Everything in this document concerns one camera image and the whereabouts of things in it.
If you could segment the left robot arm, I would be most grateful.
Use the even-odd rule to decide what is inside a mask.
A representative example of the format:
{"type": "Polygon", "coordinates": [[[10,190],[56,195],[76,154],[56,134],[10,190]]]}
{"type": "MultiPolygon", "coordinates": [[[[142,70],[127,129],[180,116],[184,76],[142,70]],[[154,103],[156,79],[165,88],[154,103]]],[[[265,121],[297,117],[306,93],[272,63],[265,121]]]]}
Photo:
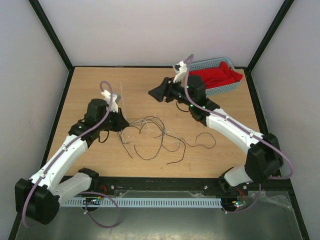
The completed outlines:
{"type": "Polygon", "coordinates": [[[29,179],[17,181],[15,207],[25,227],[31,227],[27,219],[47,225],[67,200],[84,191],[94,194],[99,190],[99,174],[85,167],[66,181],[62,178],[94,141],[102,142],[101,132],[119,132],[129,126],[118,106],[119,100],[120,96],[116,94],[92,99],[84,118],[70,128],[51,159],[29,179]]]}

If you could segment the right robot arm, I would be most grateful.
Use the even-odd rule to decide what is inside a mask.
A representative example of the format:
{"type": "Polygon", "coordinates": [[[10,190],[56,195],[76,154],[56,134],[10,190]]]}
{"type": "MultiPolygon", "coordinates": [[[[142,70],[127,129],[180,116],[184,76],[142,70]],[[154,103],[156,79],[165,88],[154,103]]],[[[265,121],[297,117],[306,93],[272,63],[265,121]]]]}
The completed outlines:
{"type": "Polygon", "coordinates": [[[261,184],[283,166],[277,137],[271,133],[256,132],[230,117],[207,97],[205,83],[200,76],[188,77],[186,86],[166,77],[148,94],[158,102],[176,100],[187,105],[195,121],[223,134],[246,154],[243,166],[231,167],[218,178],[218,188],[223,194],[231,194],[241,184],[261,184]]]}

